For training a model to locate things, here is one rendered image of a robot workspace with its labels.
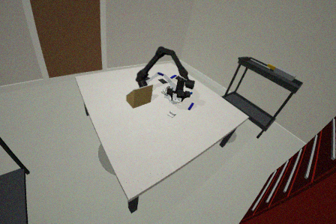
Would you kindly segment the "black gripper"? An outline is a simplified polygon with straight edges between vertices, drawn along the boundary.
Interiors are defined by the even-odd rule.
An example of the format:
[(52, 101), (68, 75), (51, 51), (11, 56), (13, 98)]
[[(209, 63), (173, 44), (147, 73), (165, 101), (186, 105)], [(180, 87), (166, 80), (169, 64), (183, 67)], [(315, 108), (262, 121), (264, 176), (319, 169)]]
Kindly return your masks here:
[[(177, 88), (182, 89), (182, 88), (184, 88), (184, 87), (176, 86), (176, 89), (177, 89)], [(166, 94), (168, 94), (169, 96), (171, 96), (172, 101), (173, 101), (173, 93), (176, 94), (176, 89), (175, 89), (175, 91), (173, 91), (171, 88), (168, 88), (168, 89), (167, 89), (167, 93), (166, 93)], [(182, 102), (185, 98), (188, 98), (188, 97), (191, 96), (191, 93), (190, 93), (189, 91), (185, 91), (185, 92), (187, 92), (186, 97), (183, 97), (183, 98), (181, 99), (181, 102)]]

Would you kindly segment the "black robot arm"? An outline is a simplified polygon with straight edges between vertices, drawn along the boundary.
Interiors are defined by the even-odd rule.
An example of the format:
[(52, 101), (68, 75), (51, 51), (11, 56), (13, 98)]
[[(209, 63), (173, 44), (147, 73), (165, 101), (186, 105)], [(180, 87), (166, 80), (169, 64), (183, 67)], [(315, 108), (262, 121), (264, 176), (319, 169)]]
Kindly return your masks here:
[[(184, 79), (181, 78), (180, 76), (176, 77), (176, 79), (178, 80), (177, 81), (177, 86), (184, 87), (184, 85), (185, 85), (186, 88), (193, 89), (195, 81), (190, 80), (188, 78), (188, 72), (183, 67), (181, 62), (179, 61), (175, 51), (171, 50), (171, 49), (164, 48), (163, 46), (157, 48), (156, 53), (155, 53), (154, 57), (151, 59), (151, 61), (143, 69), (139, 70), (139, 72), (137, 73), (137, 76), (136, 76), (135, 80), (138, 83), (138, 86), (140, 88), (144, 87), (144, 86), (147, 86), (146, 77), (148, 75), (148, 71), (152, 68), (152, 66), (160, 58), (162, 58), (165, 55), (171, 55), (173, 61), (176, 63), (176, 65), (178, 67), (178, 71), (179, 71), (180, 76), (184, 77)], [(177, 98), (186, 97), (186, 94), (187, 94), (187, 92), (184, 92), (183, 88), (182, 89), (177, 88), (175, 92), (176, 92)]]

